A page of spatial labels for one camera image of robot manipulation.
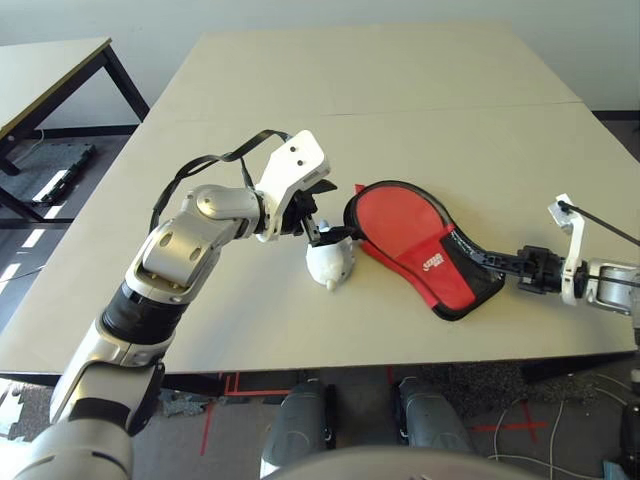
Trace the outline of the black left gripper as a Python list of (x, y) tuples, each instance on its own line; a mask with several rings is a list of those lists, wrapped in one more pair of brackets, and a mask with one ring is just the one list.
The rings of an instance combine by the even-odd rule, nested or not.
[(284, 211), (284, 234), (300, 236), (306, 234), (310, 245), (333, 245), (356, 235), (356, 230), (348, 226), (320, 228), (312, 215), (317, 206), (312, 195), (337, 190), (329, 180), (320, 180), (307, 191), (297, 190)]

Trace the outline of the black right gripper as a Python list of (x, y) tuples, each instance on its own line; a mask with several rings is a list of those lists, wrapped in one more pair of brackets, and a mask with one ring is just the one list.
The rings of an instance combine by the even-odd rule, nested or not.
[(486, 251), (462, 232), (452, 238), (474, 263), (503, 274), (519, 274), (518, 288), (531, 293), (560, 293), (565, 258), (551, 250), (524, 246), (517, 256)]

